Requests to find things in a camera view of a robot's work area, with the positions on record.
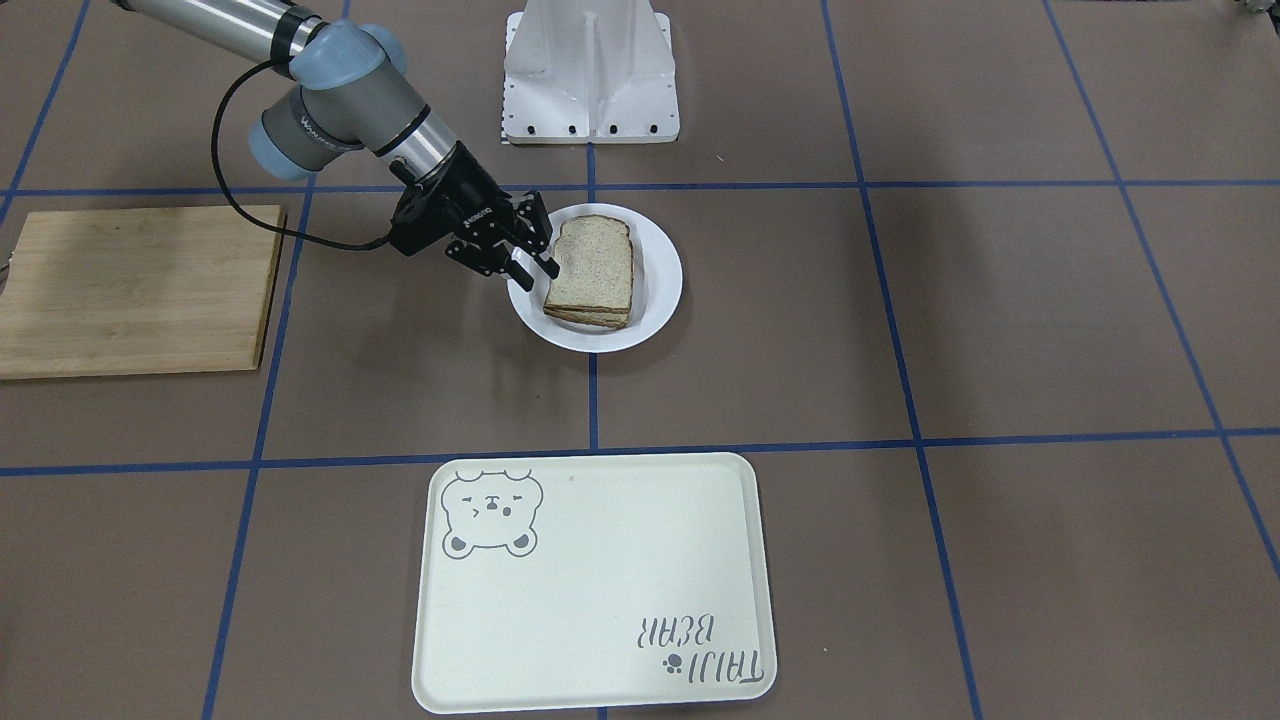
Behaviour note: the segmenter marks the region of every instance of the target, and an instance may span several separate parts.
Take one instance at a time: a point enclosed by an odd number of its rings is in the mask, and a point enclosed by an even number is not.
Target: white plate
[[[534,290],[525,292],[515,281],[507,281],[511,305],[529,329],[568,350],[613,352],[639,345],[662,329],[680,304],[685,274],[676,246],[662,228],[635,210],[605,202],[585,202],[561,208],[549,215],[552,247],[556,247],[556,240],[559,238],[561,224],[570,218],[582,215],[616,218],[631,228],[635,281],[631,284],[631,320],[627,327],[612,331],[570,323],[543,313],[543,301],[550,288],[550,279],[534,264],[532,258],[521,250],[515,250],[511,255],[534,275]]]
[[[422,543],[412,688],[431,712],[750,700],[777,676],[737,455],[454,460]]]

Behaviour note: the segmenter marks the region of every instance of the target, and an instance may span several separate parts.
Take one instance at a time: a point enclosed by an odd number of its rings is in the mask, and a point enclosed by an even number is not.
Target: white plastic bracket
[[[672,142],[671,20],[649,0],[529,0],[507,18],[504,140]]]

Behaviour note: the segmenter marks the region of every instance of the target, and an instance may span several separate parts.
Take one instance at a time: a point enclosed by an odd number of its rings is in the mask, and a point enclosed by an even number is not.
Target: rectangular tray
[[[456,460],[431,478],[412,670],[426,710],[749,700],[776,675],[745,459]]]

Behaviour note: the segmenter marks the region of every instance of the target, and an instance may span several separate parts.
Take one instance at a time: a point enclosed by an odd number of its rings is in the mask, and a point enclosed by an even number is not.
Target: black cable
[[[230,188],[227,187],[227,178],[223,176],[223,164],[218,159],[218,140],[219,140],[219,136],[221,135],[223,115],[227,114],[227,106],[230,105],[232,97],[236,95],[236,91],[239,90],[241,86],[243,86],[246,82],[248,82],[250,78],[252,78],[253,76],[256,76],[256,74],[259,74],[259,73],[261,73],[264,70],[269,70],[269,69],[271,69],[274,67],[283,65],[283,64],[285,64],[288,61],[289,61],[289,58],[279,58],[276,60],[268,60],[265,63],[259,63],[257,65],[253,65],[252,68],[250,68],[248,72],[246,72],[241,77],[236,78],[236,82],[233,82],[232,86],[227,88],[227,95],[223,95],[223,101],[218,105],[218,111],[214,113],[214,129],[210,133],[209,154],[210,154],[210,156],[214,160],[214,176],[218,178],[218,187],[221,188],[223,197],[227,199],[227,202],[229,202],[230,206],[237,213],[239,213],[239,215],[242,218],[244,218],[250,223],[253,223],[255,225],[257,225],[257,227],[260,227],[260,228],[262,228],[265,231],[278,232],[280,234],[287,234],[289,237],[296,237],[298,240],[306,240],[306,241],[310,241],[310,242],[315,242],[316,245],[323,245],[325,247],[333,247],[335,250],[351,250],[351,251],[357,251],[357,252],[366,251],[366,250],[376,250],[376,249],[387,245],[387,242],[390,240],[389,234],[379,237],[378,240],[371,240],[371,241],[369,241],[369,242],[366,242],[364,245],[349,245],[349,243],[346,243],[346,242],[334,242],[332,240],[326,240],[326,238],[317,237],[317,236],[308,234],[308,233],[300,232],[300,231],[291,231],[289,228],[282,228],[279,225],[273,225],[270,223],[264,223],[262,220],[259,220],[253,215],[250,215],[247,211],[244,211],[244,209],[241,208],[241,204],[237,202],[236,199],[232,196]]]

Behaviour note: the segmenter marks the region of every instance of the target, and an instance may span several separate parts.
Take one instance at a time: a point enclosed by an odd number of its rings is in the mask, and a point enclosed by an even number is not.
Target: round plate
[[[622,220],[631,228],[631,250],[635,277],[631,283],[631,319],[622,329],[581,325],[543,313],[543,301],[550,288],[550,279],[521,250],[511,256],[534,275],[534,290],[525,292],[515,281],[507,281],[507,295],[520,319],[544,340],[579,352],[613,352],[639,345],[657,333],[680,304],[685,284],[680,255],[667,233],[635,210],[604,202],[570,205],[552,213],[552,247],[559,238],[564,220],[582,215],[604,215]]]

